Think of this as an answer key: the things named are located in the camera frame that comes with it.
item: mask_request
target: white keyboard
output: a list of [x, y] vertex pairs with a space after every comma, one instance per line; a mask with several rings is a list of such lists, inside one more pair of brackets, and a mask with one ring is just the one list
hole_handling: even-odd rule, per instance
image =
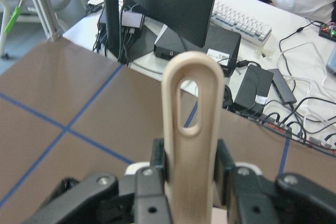
[[240, 13], [221, 2], [214, 4], [211, 21], [227, 30], [240, 33], [242, 38], [257, 46], [263, 46], [272, 32], [270, 25]]

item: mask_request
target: gray floor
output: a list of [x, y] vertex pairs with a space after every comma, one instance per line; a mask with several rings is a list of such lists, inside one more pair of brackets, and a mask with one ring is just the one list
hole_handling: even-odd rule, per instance
[[[66, 20], [69, 26], [72, 26], [82, 17], [82, 14], [78, 12], [79, 9], [80, 7], [78, 7], [78, 2], [73, 0], [69, 7], [60, 13], [60, 16], [62, 19]], [[15, 24], [12, 32], [7, 37], [5, 48], [5, 51], [9, 54], [10, 59], [0, 59], [0, 74], [5, 72], [36, 44], [45, 38], [46, 37], [41, 24]]]

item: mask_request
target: screw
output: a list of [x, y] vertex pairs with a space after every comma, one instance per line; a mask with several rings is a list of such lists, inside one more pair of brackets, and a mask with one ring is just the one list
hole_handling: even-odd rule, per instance
[[245, 167], [241, 167], [238, 169], [238, 174], [246, 176], [250, 174], [250, 171]]
[[142, 174], [145, 176], [151, 176], [153, 174], [153, 170], [148, 168], [142, 171]]
[[298, 183], [298, 179], [294, 177], [293, 175], [286, 175], [284, 177], [284, 181], [285, 183], [290, 184], [290, 185], [295, 185]]
[[100, 177], [97, 182], [99, 185], [106, 185], [109, 182], [110, 178], [109, 177]]

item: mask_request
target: power strip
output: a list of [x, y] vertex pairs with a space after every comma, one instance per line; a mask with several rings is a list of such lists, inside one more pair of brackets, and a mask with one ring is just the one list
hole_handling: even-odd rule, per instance
[[252, 117], [248, 117], [248, 119], [272, 131], [277, 131], [280, 134], [285, 135], [287, 138], [292, 138], [291, 127], [280, 125], [280, 123], [276, 122], [273, 118], [270, 117], [266, 118], [266, 117], [267, 117], [266, 115], [262, 114], [259, 119], [255, 119]]
[[319, 36], [336, 41], [336, 25], [322, 24], [319, 30]]

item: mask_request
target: brown table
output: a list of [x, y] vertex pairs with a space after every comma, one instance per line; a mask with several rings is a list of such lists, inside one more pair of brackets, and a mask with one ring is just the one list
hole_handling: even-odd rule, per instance
[[[197, 99], [182, 93], [182, 119]], [[160, 82], [61, 39], [44, 41], [0, 76], [0, 223], [20, 223], [64, 177], [122, 177], [163, 137]], [[336, 192], [335, 159], [222, 112], [236, 161], [274, 179], [280, 164]]]

